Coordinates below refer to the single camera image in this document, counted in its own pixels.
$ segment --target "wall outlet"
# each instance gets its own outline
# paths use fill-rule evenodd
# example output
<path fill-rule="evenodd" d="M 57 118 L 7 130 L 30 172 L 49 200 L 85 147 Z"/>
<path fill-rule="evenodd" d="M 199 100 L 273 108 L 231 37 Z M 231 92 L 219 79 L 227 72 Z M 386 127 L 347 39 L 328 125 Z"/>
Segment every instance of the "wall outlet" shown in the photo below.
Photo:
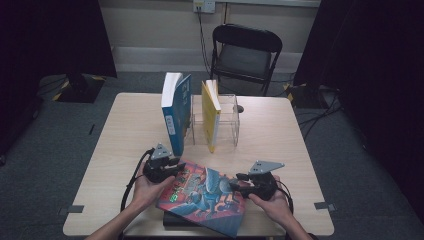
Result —
<path fill-rule="evenodd" d="M 215 1 L 193 0 L 193 12 L 215 13 Z"/>

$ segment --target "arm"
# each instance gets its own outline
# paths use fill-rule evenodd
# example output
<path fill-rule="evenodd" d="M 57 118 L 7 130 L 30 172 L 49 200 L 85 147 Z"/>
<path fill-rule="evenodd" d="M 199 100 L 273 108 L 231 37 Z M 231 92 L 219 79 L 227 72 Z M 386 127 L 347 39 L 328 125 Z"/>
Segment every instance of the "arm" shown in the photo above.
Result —
<path fill-rule="evenodd" d="M 280 178 L 278 176 L 274 176 L 274 178 L 277 180 L 278 187 L 281 188 L 281 184 L 278 183 Z M 311 236 L 290 212 L 286 196 L 282 192 L 276 191 L 268 201 L 264 201 L 252 193 L 249 194 L 249 198 L 261 207 L 271 220 L 283 227 L 293 240 L 312 240 Z"/>
<path fill-rule="evenodd" d="M 141 164 L 139 174 L 143 171 L 144 163 Z M 120 212 L 115 218 L 91 234 L 88 240 L 93 239 L 113 239 L 116 240 L 119 234 L 136 218 L 141 212 L 148 208 L 160 196 L 163 189 L 174 181 L 175 177 L 168 177 L 159 184 L 151 183 L 145 176 L 141 176 L 135 181 L 134 195 L 131 203 Z"/>

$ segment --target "table top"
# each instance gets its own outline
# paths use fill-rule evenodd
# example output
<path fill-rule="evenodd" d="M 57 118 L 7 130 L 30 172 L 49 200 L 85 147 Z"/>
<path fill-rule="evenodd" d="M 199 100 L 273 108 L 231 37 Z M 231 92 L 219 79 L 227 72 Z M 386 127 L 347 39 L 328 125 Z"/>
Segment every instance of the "table top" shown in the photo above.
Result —
<path fill-rule="evenodd" d="M 237 97 L 244 107 L 240 114 L 237 147 L 217 146 L 210 153 L 206 145 L 185 146 L 183 159 L 235 176 L 247 173 L 256 160 L 282 162 L 272 171 L 289 188 L 294 215 L 307 232 L 327 236 L 334 226 L 327 209 L 316 210 L 324 202 L 315 171 L 300 133 L 290 102 L 285 98 Z M 83 205 L 82 213 L 69 213 L 63 227 L 68 236 L 87 236 L 115 217 L 122 195 L 135 167 L 157 143 L 170 146 L 161 94 L 120 93 L 117 95 L 93 152 L 73 205 Z M 163 211 L 150 206 L 125 230 L 128 236 L 220 236 L 206 228 L 165 229 Z M 284 229 L 272 222 L 251 201 L 238 236 L 282 236 Z"/>

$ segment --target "book cover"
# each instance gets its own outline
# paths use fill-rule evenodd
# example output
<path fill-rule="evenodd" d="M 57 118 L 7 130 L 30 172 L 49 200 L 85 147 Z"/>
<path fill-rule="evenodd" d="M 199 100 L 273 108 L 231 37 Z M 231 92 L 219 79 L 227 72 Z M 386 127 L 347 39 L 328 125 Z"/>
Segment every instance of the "book cover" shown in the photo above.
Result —
<path fill-rule="evenodd" d="M 200 226 L 235 238 L 245 212 L 245 199 L 232 192 L 236 178 L 181 159 L 186 166 L 160 196 L 156 207 Z"/>
<path fill-rule="evenodd" d="M 191 121 L 191 75 L 166 73 L 161 106 L 173 155 L 180 157 Z"/>
<path fill-rule="evenodd" d="M 221 116 L 221 106 L 217 94 L 218 89 L 214 81 L 216 82 L 216 80 L 206 80 L 206 83 L 202 82 L 203 131 L 211 153 L 215 151 Z"/>

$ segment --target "white wall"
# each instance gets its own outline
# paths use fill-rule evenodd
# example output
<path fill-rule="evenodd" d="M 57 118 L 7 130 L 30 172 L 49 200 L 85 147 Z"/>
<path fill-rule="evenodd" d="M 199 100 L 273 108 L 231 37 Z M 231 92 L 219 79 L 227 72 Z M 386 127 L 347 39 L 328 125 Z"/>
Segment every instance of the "white wall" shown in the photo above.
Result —
<path fill-rule="evenodd" d="M 167 65 L 166 69 L 160 67 L 153 69 L 167 71 L 170 66 L 176 64 L 166 63 L 167 54 L 177 53 L 186 53 L 188 57 L 185 59 L 188 61 L 192 59 L 192 62 L 185 64 L 180 62 L 177 65 L 190 66 L 188 69 L 193 70 L 204 69 L 201 67 L 203 60 L 199 19 L 192 11 L 192 1 L 100 0 L 100 5 L 109 41 L 115 47 L 115 62 L 117 66 L 123 67 L 118 71 L 140 70 L 137 68 L 143 65 Z M 286 56 L 286 60 L 293 58 L 290 61 L 294 61 L 292 63 L 279 61 L 277 68 L 283 72 L 293 71 L 293 68 L 297 68 L 296 61 L 303 52 L 316 12 L 316 7 L 217 2 L 216 13 L 201 16 L 207 56 L 210 58 L 211 55 L 213 29 L 226 19 L 227 23 L 263 28 L 276 33 L 283 41 L 281 58 Z M 137 62 L 137 54 L 132 56 L 134 52 L 144 53 L 141 58 L 150 62 L 141 59 Z"/>

